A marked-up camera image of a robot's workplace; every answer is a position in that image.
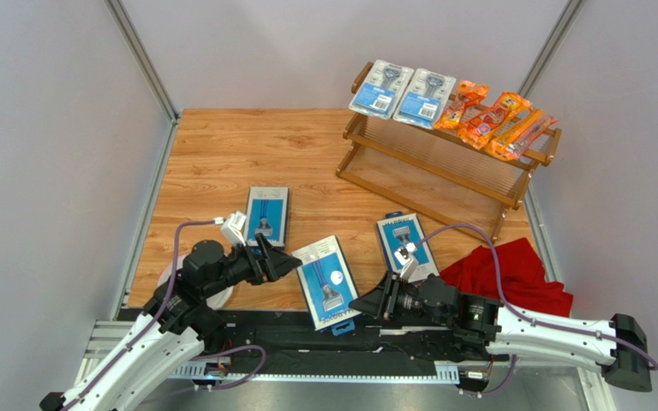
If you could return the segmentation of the orange Bic razor bag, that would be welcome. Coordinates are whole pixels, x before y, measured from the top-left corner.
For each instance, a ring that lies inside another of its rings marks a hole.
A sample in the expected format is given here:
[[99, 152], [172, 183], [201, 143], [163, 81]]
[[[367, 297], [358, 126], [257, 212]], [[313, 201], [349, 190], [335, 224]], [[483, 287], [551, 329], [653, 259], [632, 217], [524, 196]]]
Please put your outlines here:
[[458, 128], [457, 135], [464, 143], [481, 150], [496, 131], [531, 107], [532, 103], [519, 94], [502, 92], [492, 105], [467, 122], [463, 122]]
[[506, 131], [495, 135], [484, 150], [502, 161], [519, 160], [532, 143], [557, 121], [555, 116], [544, 110], [533, 109]]
[[481, 103], [489, 92], [489, 86], [469, 80], [461, 80], [454, 99], [446, 106], [434, 129], [453, 130], [460, 126], [462, 118], [469, 108]]

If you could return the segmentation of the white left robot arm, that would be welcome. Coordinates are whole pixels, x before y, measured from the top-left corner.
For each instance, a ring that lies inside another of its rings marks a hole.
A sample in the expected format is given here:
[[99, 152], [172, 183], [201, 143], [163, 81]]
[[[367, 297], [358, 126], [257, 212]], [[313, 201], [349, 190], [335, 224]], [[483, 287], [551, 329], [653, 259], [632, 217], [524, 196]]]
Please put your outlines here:
[[302, 266], [265, 237], [258, 247], [195, 243], [116, 347], [86, 377], [40, 401], [42, 410], [134, 410], [182, 364], [220, 348], [225, 321], [208, 298], [246, 282], [276, 282]]

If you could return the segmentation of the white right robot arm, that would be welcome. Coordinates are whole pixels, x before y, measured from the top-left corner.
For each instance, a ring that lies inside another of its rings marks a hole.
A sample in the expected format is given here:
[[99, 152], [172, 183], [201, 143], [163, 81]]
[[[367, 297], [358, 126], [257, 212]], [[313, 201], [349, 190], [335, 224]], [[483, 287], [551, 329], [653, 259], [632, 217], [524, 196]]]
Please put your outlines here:
[[411, 284], [387, 274], [349, 306], [374, 319], [413, 316], [447, 329], [450, 350], [460, 360], [530, 356], [599, 372], [622, 390], [653, 390], [647, 336], [627, 314], [590, 320], [538, 313], [464, 293], [435, 275]]

